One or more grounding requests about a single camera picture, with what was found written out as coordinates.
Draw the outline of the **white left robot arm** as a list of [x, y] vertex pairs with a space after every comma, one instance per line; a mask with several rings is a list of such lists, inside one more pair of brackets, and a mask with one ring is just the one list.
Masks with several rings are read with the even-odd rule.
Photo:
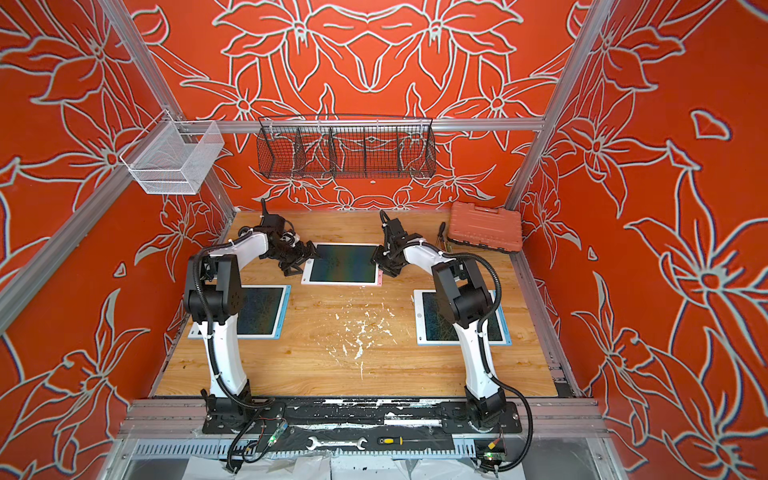
[[237, 322], [246, 300], [241, 268], [257, 259], [275, 260], [289, 277], [317, 257], [316, 245], [303, 241], [291, 222], [270, 213], [265, 201], [261, 207], [257, 225], [240, 228], [235, 238], [203, 248], [188, 262], [183, 306], [204, 340], [210, 375], [210, 387], [201, 391], [204, 427], [213, 432], [241, 431], [272, 403], [253, 397], [240, 357]]

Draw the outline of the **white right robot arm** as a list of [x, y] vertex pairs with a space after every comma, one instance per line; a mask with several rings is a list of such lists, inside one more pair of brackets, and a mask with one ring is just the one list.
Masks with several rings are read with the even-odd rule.
[[523, 405], [527, 435], [532, 436], [530, 403], [516, 388], [502, 382], [495, 372], [488, 344], [488, 323], [500, 307], [502, 289], [498, 274], [484, 258], [472, 253], [449, 253], [418, 234], [409, 234], [401, 222], [379, 212], [383, 243], [372, 262], [395, 278], [414, 265], [433, 278], [439, 313], [457, 334], [463, 356], [465, 394], [470, 421], [476, 427], [494, 427], [507, 409], [506, 394]]

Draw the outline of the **red plastic tool case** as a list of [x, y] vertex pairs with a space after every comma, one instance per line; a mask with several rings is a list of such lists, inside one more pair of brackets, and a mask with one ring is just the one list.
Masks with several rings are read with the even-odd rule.
[[474, 203], [451, 206], [447, 239], [453, 243], [514, 253], [522, 249], [522, 218], [518, 211]]

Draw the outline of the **silver combination wrench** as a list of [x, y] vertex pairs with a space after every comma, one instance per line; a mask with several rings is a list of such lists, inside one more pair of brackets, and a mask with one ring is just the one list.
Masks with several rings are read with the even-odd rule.
[[363, 451], [367, 443], [368, 440], [365, 437], [360, 437], [357, 440], [320, 440], [316, 436], [310, 436], [306, 448], [310, 451], [314, 451], [319, 448], [354, 447], [357, 450]]

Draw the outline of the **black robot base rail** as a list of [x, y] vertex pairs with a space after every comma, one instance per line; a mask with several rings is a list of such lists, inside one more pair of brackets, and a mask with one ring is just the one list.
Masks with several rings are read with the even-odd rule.
[[245, 409], [206, 391], [201, 392], [201, 397], [206, 434], [235, 433], [251, 419], [257, 426], [269, 429], [286, 421], [290, 427], [321, 430], [392, 426], [436, 429], [447, 434], [523, 431], [513, 403], [483, 424], [466, 400], [457, 398], [276, 397]]

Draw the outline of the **clear plastic wall bin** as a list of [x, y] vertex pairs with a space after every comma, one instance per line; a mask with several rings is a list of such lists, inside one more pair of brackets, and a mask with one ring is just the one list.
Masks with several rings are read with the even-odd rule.
[[156, 115], [119, 154], [133, 180], [150, 195], [195, 195], [224, 148], [215, 121]]

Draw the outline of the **yellow handled screwdriver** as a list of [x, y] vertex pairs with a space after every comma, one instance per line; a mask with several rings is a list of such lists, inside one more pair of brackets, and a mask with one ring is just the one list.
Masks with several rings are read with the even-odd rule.
[[378, 445], [405, 445], [409, 443], [424, 443], [424, 442], [431, 442], [431, 439], [413, 439], [413, 438], [404, 438], [402, 436], [382, 436], [377, 438], [377, 444]]

